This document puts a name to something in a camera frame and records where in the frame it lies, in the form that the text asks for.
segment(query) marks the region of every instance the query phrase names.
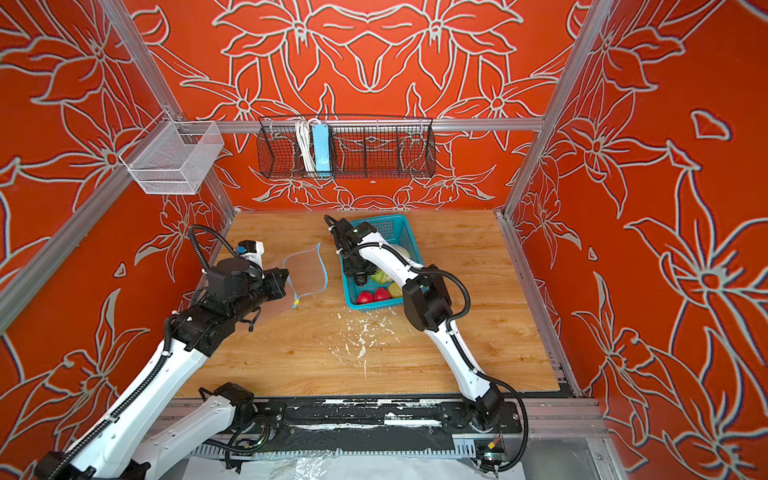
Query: white cable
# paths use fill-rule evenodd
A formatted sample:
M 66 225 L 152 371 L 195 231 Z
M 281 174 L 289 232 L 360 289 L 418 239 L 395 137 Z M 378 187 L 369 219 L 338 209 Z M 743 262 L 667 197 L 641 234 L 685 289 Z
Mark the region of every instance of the white cable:
M 310 118 L 309 121 L 296 121 L 296 142 L 299 144 L 301 157 L 304 159 L 304 169 L 308 172 L 314 172 L 316 168 L 315 159 L 312 158 L 312 151 L 310 150 L 310 122 L 321 123 L 317 118 Z

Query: blue plastic basket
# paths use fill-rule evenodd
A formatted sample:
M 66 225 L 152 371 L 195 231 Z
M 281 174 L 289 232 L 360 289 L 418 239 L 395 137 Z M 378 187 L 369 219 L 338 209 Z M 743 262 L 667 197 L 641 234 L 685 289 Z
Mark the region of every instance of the blue plastic basket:
M 418 263 L 424 263 L 422 261 L 422 254 L 419 253 L 419 247 L 416 246 L 416 238 L 413 237 L 411 225 L 404 215 L 382 215 L 381 217 L 359 218 L 350 221 L 354 227 L 357 227 L 362 222 L 368 222 L 373 225 L 379 233 L 382 234 L 384 240 L 405 247 L 408 250 L 408 253 L 411 254 L 411 260 Z M 387 288 L 391 282 L 382 285 L 369 278 L 368 283 L 363 286 L 357 286 L 353 277 L 344 275 L 343 261 L 341 256 L 339 256 L 339 262 L 342 268 L 342 281 L 344 282 L 344 298 L 346 299 L 346 305 L 349 308 L 368 312 L 370 310 L 402 305 L 402 298 L 393 298 L 382 302 L 355 305 L 355 300 L 361 292 L 374 293 L 377 288 Z

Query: scratched table surface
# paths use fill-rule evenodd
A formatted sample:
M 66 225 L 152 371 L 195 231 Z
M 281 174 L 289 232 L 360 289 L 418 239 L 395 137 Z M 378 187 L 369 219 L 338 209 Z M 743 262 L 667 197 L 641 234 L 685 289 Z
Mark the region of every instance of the scratched table surface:
M 457 392 L 448 365 L 426 334 L 405 318 L 402 305 L 361 313 L 344 301 L 342 274 L 326 212 L 239 213 L 227 234 L 232 244 L 260 240 L 265 266 L 291 253 L 319 252 L 328 287 L 296 309 L 260 319 L 252 333 L 238 323 L 214 355 L 179 390 L 196 397 L 235 382 L 257 396 L 422 394 Z M 376 212 L 332 212 L 335 218 Z M 454 273 L 468 288 L 472 308 L 457 320 L 480 366 L 521 391 L 555 391 L 557 380 L 512 267 L 493 212 L 409 211 L 425 263 Z M 222 249 L 220 258 L 229 253 Z M 452 283 L 455 311 L 462 296 Z

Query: wooden tabletop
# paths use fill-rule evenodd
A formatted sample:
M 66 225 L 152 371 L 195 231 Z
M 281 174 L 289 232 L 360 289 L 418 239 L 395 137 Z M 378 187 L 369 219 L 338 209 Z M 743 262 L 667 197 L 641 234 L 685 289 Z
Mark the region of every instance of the wooden tabletop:
M 177 397 L 196 397 L 199 387 L 213 390 L 225 382 L 235 382 L 257 396 L 458 391 L 445 360 L 427 335 L 411 326 L 402 305 L 371 313 L 346 306 L 325 213 L 237 214 L 227 239 L 232 244 L 264 242 L 265 266 L 279 265 L 291 253 L 321 243 L 328 287 L 302 298 L 296 309 L 260 319 L 252 333 L 239 323 Z M 331 213 L 350 220 L 379 214 Z M 488 210 L 404 214 L 424 262 L 454 273 L 467 286 L 472 309 L 456 324 L 480 366 L 521 391 L 557 390 L 494 214 Z M 229 255 L 222 251 L 222 258 Z M 462 296 L 446 283 L 458 311 Z

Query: blue power strip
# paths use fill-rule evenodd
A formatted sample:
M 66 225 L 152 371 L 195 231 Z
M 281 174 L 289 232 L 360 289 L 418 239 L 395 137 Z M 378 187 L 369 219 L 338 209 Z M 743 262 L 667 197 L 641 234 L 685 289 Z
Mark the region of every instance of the blue power strip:
M 331 156 L 328 152 L 328 125 L 312 126 L 312 142 L 315 146 L 315 168 L 321 177 L 331 176 Z

